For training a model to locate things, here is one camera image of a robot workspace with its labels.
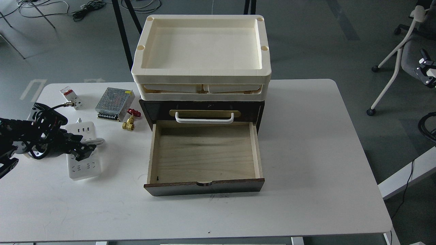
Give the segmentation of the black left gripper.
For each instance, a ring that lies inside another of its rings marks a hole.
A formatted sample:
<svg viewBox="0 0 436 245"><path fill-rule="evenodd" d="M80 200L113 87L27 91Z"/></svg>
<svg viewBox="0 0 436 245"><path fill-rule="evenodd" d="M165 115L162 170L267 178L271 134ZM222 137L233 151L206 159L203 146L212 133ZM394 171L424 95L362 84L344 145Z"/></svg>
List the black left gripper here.
<svg viewBox="0 0 436 245"><path fill-rule="evenodd" d="M54 107L34 103L31 115L35 138L27 140L28 155L36 160L45 157L57 157L70 154L76 161L90 157L96 145L83 139L83 135L73 134L61 127L67 124L67 118L56 111L61 107L73 107L74 102L65 102Z"/></svg>

